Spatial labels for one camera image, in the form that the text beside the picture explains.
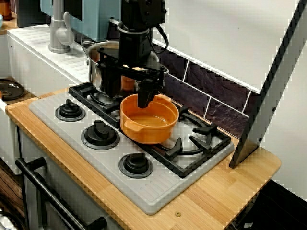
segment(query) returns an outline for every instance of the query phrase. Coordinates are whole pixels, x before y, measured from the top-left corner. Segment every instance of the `orange ceramic dish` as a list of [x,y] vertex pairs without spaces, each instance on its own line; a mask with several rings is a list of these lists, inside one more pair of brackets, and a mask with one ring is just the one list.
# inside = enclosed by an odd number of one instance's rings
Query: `orange ceramic dish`
[[142,144],[167,140],[178,117],[178,109],[164,95],[156,95],[144,109],[138,107],[137,94],[126,97],[120,104],[121,129],[129,138]]

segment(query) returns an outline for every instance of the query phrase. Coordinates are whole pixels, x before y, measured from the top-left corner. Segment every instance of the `white grout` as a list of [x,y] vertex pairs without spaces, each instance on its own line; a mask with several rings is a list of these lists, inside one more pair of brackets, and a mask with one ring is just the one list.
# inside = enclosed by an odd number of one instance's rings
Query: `white grout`
[[[185,83],[183,80],[180,80],[180,79],[174,77],[174,76],[171,75],[171,74],[168,74],[168,75],[171,76],[171,77],[173,77],[173,78],[175,78],[175,79],[177,79],[178,81],[181,81],[182,83],[184,83],[184,84],[186,84],[186,85],[188,85],[188,86],[190,86],[190,87],[196,89],[197,91],[199,91],[199,92],[201,92],[201,93],[207,95],[208,97],[212,97],[212,96],[210,96],[209,94],[207,94],[207,93],[205,93],[205,92],[203,92],[203,91],[201,91],[201,90],[195,88],[194,86],[192,86],[192,85],[190,85],[190,84],[188,84],[188,83]],[[215,99],[216,101],[218,101],[219,103],[224,104],[224,105],[226,105],[226,106],[229,107],[229,108],[232,108],[233,110],[237,111],[238,113],[242,114],[243,116],[249,117],[249,116],[247,116],[246,114],[242,113],[241,111],[239,111],[239,110],[237,110],[237,109],[231,107],[230,105],[227,105],[226,103],[221,102],[220,100],[216,99],[215,97],[212,97],[212,98]]]
[[250,95],[251,95],[251,91],[249,91],[248,97],[247,97],[246,102],[245,102],[245,105],[244,105],[244,107],[243,107],[243,110],[242,110],[243,113],[244,113],[244,110],[245,110],[245,108],[246,108],[246,105],[248,104],[248,100],[249,100]]
[[205,118],[205,119],[206,119],[206,115],[207,115],[207,112],[208,112],[208,108],[209,108],[209,104],[210,104],[211,98],[212,97],[209,98],[209,101],[208,101],[208,104],[207,104],[207,108],[206,108],[206,112],[205,112],[205,114],[203,116],[203,118]]
[[[158,41],[158,40],[156,40],[154,38],[153,38],[153,43],[155,43],[156,45],[159,45],[159,46],[165,46],[164,43],[162,43],[162,42],[160,42],[160,41]],[[201,62],[201,61],[199,61],[199,60],[197,60],[197,59],[195,59],[195,58],[193,58],[193,57],[191,57],[191,56],[189,56],[189,55],[187,55],[185,53],[182,53],[179,50],[176,50],[176,49],[174,49],[174,48],[172,48],[170,46],[167,48],[167,50],[169,50],[169,51],[171,51],[171,52],[173,52],[173,53],[175,53],[175,54],[177,54],[179,56],[182,56],[185,59],[187,59],[187,60],[189,60],[189,61],[191,61],[191,62],[193,62],[193,63],[195,63],[195,64],[197,64],[197,65],[199,65],[201,67],[204,67],[204,68],[208,69],[209,71],[220,75],[221,77],[224,77],[224,78],[226,78],[228,80],[231,80],[231,81],[233,81],[233,82],[235,82],[235,83],[237,83],[237,84],[239,84],[239,85],[241,85],[241,86],[243,86],[243,87],[245,87],[245,88],[247,88],[249,90],[252,90],[252,91],[254,91],[254,92],[258,93],[258,94],[260,93],[259,89],[255,88],[255,87],[253,87],[253,86],[251,86],[251,85],[249,85],[249,84],[247,84],[247,83],[245,83],[245,82],[243,82],[243,81],[241,81],[241,80],[239,80],[239,79],[237,79],[235,77],[232,77],[229,74],[226,74],[226,73],[224,73],[224,72],[222,72],[222,71],[220,71],[220,70],[218,70],[218,69],[216,69],[216,68],[214,68],[212,66],[209,66],[208,64],[205,64],[205,63],[203,63],[203,62]]]
[[189,62],[190,62],[190,61],[187,62],[186,71],[184,71],[183,81],[186,79],[186,75],[187,75],[187,71],[188,71]]

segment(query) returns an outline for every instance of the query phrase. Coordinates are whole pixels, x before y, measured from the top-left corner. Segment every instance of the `faucet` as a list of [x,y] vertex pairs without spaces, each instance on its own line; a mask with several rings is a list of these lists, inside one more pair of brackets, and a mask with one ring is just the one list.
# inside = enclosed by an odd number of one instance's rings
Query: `faucet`
[[74,34],[69,21],[70,14],[64,12],[64,0],[53,1],[53,17],[50,25],[49,50],[53,53],[64,54],[69,52],[74,41]]

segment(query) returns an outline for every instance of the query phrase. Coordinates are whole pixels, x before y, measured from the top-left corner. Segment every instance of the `white wall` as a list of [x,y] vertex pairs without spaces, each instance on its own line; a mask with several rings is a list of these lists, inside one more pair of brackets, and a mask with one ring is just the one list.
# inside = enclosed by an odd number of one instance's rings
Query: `white wall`
[[261,146],[282,161],[273,179],[307,201],[307,46],[303,53]]
[[167,0],[165,31],[171,47],[260,90],[296,2]]
[[7,35],[0,36],[0,77],[10,77],[11,66]]

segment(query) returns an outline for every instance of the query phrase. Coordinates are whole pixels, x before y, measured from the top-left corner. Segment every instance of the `metal stand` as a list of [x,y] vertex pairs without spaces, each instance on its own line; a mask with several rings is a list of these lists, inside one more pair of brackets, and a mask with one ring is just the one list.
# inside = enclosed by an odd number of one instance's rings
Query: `metal stand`
[[301,0],[279,47],[229,167],[232,169],[255,151],[270,124],[307,39],[307,0]]

